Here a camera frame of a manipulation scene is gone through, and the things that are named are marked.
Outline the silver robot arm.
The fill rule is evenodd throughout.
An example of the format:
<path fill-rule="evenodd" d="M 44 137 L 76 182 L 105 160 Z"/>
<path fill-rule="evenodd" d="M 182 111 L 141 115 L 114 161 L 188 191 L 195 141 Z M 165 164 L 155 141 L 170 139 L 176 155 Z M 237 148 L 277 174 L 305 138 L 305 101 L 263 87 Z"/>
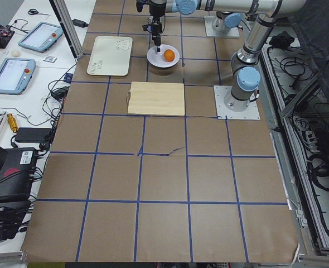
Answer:
<path fill-rule="evenodd" d="M 164 31 L 161 18 L 165 18 L 166 13 L 178 12 L 182 15 L 190 15 L 200 9 L 201 1 L 136 1 L 137 12 L 141 13 L 143 6 L 149 7 L 151 18 L 149 23 L 143 25 L 143 31 L 151 34 L 155 44 L 156 52 L 161 51 L 161 34 Z M 215 31 L 229 30 L 238 27 L 241 22 L 241 14 L 234 12 L 217 11 L 212 28 Z"/>
<path fill-rule="evenodd" d="M 231 58 L 234 83 L 224 97 L 228 109 L 242 112 L 247 109 L 252 93 L 257 90 L 261 76 L 254 68 L 261 49 L 276 21 L 300 10 L 305 1 L 164 1 L 166 12 L 189 15 L 196 10 L 241 12 L 257 14 L 244 45 Z"/>

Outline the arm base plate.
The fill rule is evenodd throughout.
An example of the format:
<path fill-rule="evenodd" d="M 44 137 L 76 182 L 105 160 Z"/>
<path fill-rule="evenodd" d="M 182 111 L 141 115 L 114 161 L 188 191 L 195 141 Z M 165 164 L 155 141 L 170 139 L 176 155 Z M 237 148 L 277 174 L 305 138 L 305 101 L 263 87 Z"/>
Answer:
<path fill-rule="evenodd" d="M 206 37 L 222 38 L 222 39 L 239 39 L 240 34 L 237 27 L 227 28 L 224 20 L 216 16 L 205 16 L 204 25 Z"/>
<path fill-rule="evenodd" d="M 236 100 L 231 95 L 232 86 L 214 85 L 214 97 L 218 119 L 260 120 L 255 93 L 249 100 Z"/>

